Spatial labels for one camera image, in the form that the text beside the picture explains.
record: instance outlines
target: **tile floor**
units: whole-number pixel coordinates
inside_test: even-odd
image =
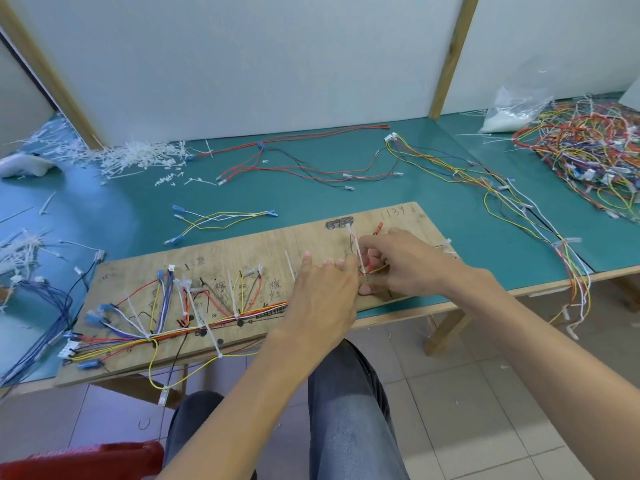
[[[640,316],[624,308],[610,283],[594,285],[593,297],[579,343],[640,387]],[[524,302],[549,316],[563,300],[558,294]],[[415,319],[348,335],[385,384],[412,480],[591,478],[478,325],[471,323],[439,358],[422,352],[429,331],[426,319]],[[208,388],[226,394],[250,361],[214,362],[188,381],[188,392]],[[156,379],[166,381],[167,375]],[[69,446],[164,438],[171,414],[94,386],[13,397],[0,406],[0,461]],[[308,444],[304,385],[260,456],[259,477],[308,478]]]

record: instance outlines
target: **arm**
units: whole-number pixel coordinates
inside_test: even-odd
[[[452,300],[483,325],[594,478],[637,478],[640,390],[510,296],[489,271],[398,229],[359,243],[365,265],[390,265],[361,293],[390,289]]]
[[[354,255],[320,268],[306,253],[285,319],[158,480],[251,478],[288,400],[356,320],[357,291]]]

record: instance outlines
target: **hand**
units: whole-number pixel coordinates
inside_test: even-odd
[[[281,343],[302,347],[319,363],[347,334],[356,320],[358,258],[327,260],[312,265],[310,252],[302,259],[284,321],[274,332]]]
[[[389,265],[388,273],[367,275],[360,294],[390,290],[407,296],[448,297],[457,279],[473,269],[396,227],[386,235],[363,235],[358,243],[364,266],[371,263],[370,269],[378,269]]]

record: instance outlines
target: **red chair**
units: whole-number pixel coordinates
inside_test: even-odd
[[[140,480],[162,470],[157,441],[112,443],[32,455],[0,464],[0,480]]]

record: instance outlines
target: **plastic bag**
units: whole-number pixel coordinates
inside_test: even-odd
[[[532,57],[510,74],[484,117],[480,133],[514,132],[535,120],[554,99],[551,69],[539,57]]]

